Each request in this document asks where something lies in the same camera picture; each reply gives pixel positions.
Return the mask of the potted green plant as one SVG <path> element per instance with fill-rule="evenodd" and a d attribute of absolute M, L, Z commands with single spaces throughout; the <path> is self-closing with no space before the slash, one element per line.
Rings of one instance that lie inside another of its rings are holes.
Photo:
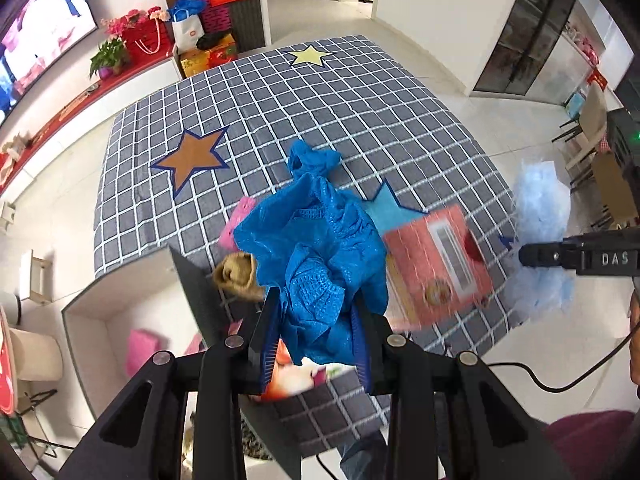
<path fill-rule="evenodd" d="M 130 54 L 122 38 L 114 37 L 100 44 L 99 51 L 90 60 L 89 77 L 107 79 L 119 75 L 130 62 Z"/>

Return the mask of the pink sponge bar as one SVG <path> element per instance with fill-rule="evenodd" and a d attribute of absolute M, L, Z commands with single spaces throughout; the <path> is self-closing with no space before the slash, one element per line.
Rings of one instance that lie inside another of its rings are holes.
<path fill-rule="evenodd" d="M 229 252 L 235 252 L 238 249 L 235 244 L 233 232 L 255 208 L 256 203 L 257 200 L 248 196 L 243 196 L 239 200 L 239 203 L 233 209 L 228 222 L 220 233 L 218 243 L 222 248 Z"/>

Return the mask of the yellow red gift box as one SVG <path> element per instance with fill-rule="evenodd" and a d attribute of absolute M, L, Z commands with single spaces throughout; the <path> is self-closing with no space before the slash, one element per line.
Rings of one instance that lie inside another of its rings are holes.
<path fill-rule="evenodd" d="M 238 59 L 238 46 L 231 34 L 218 34 L 219 41 L 210 49 L 195 48 L 179 55 L 180 68 L 185 77 L 211 70 Z"/>

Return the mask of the television screen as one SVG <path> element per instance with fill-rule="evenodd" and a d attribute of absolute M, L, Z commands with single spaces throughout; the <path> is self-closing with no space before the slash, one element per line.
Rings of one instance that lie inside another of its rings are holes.
<path fill-rule="evenodd" d="M 87 0 L 28 0 L 1 38 L 1 116 L 59 58 L 96 29 Z"/>

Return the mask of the pink printed carton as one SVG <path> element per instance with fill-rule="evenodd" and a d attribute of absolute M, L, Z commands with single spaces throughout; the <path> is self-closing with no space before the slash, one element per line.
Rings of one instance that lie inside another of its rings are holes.
<path fill-rule="evenodd" d="M 414 332 L 483 307 L 494 291 L 485 259 L 459 206 L 387 231 L 387 321 Z"/>

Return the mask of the grey storage box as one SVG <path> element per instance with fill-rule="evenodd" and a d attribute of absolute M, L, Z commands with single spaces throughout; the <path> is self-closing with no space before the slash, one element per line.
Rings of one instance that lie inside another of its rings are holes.
<path fill-rule="evenodd" d="M 62 318 L 94 418 L 62 478 L 177 479 L 191 440 L 194 478 L 242 479 L 243 425 L 290 478 L 302 474 L 296 445 L 248 404 L 276 360 L 276 294 L 231 333 L 213 284 L 165 247 L 101 275 Z"/>

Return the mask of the pink fuzzy cloth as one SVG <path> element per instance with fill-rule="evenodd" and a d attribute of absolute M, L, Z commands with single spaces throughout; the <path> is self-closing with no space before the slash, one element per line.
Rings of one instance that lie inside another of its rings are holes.
<path fill-rule="evenodd" d="M 128 337 L 125 372 L 134 377 L 137 371 L 157 351 L 163 349 L 163 339 L 147 330 L 132 330 Z"/>

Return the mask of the bright blue cloth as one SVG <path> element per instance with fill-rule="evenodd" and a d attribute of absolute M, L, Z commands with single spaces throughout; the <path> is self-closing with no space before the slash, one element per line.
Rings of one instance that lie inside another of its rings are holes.
<path fill-rule="evenodd" d="M 383 314 L 386 249 L 360 200 L 329 180 L 334 150 L 296 141 L 288 155 L 293 180 L 262 200 L 233 232 L 257 261 L 257 281 L 280 289 L 280 337 L 295 363 L 355 364 L 352 308 L 361 297 Z"/>

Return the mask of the light blue fuzzy cloth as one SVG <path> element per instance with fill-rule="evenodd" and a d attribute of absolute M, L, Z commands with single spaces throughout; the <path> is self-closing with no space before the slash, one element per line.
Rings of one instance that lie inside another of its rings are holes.
<path fill-rule="evenodd" d="M 558 179 L 554 162 L 522 166 L 512 190 L 514 237 L 508 252 L 506 304 L 521 320 L 538 320 L 566 310 L 574 296 L 574 278 L 559 266 L 534 268 L 520 261 L 527 244 L 559 243 L 570 220 L 570 189 Z"/>

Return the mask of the tan knit sock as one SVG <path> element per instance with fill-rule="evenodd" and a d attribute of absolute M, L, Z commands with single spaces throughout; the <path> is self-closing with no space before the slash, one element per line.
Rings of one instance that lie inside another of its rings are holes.
<path fill-rule="evenodd" d="M 213 273 L 216 286 L 245 300 L 262 301 L 265 289 L 257 281 L 257 261 L 248 252 L 232 252 L 216 265 Z"/>

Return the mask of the red flower basket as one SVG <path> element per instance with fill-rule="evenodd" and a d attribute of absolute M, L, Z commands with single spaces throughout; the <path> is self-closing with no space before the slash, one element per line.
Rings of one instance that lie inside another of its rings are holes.
<path fill-rule="evenodd" d="M 166 9 L 153 6 L 149 10 L 132 9 L 120 18 L 102 20 L 101 25 L 108 36 L 122 40 L 131 63 L 138 65 L 174 52 L 166 25 L 169 18 Z"/>

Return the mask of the floral printed cloth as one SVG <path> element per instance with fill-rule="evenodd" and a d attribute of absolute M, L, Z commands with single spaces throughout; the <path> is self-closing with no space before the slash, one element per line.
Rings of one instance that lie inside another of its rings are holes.
<path fill-rule="evenodd" d="M 279 340 L 270 382 L 257 400 L 267 403 L 297 396 L 353 370 L 352 366 L 340 363 L 319 365 L 308 358 L 303 358 L 302 364 L 296 365 L 284 342 Z"/>

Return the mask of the grey checked rug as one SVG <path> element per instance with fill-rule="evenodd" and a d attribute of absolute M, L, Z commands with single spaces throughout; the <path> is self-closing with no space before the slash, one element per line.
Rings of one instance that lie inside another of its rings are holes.
<path fill-rule="evenodd" d="M 390 191 L 401 205 L 462 208 L 494 289 L 483 307 L 431 322 L 420 344 L 488 350 L 518 317 L 503 297 L 511 196 L 472 134 L 377 44 L 318 40 L 316 64 L 292 47 L 255 54 L 176 82 L 115 117 L 104 156 L 94 268 L 111 272 L 168 245 L 210 270 L 224 255 L 224 222 L 242 197 L 261 200 L 308 170 L 311 151 L 341 156 L 329 178 L 362 197 Z"/>

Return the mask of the beige dining chair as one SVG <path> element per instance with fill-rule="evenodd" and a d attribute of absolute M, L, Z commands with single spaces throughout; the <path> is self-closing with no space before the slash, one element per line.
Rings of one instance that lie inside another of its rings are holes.
<path fill-rule="evenodd" d="M 582 167 L 582 171 L 570 181 L 570 185 L 582 182 L 588 177 L 590 169 L 586 166 L 595 154 L 600 150 L 602 140 L 606 133 L 606 115 L 608 108 L 604 92 L 597 82 L 589 86 L 587 97 L 582 109 L 575 120 L 574 127 L 561 132 L 553 138 L 551 142 L 563 140 L 565 143 L 570 140 L 578 140 L 580 150 L 565 164 L 567 172 L 577 167 Z"/>

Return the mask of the white gift bag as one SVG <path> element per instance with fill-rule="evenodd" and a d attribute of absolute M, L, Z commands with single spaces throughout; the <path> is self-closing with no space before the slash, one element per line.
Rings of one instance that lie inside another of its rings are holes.
<path fill-rule="evenodd" d="M 204 35 L 200 13 L 205 9 L 204 0 L 177 0 L 169 9 L 172 32 L 179 53 L 191 51 Z"/>

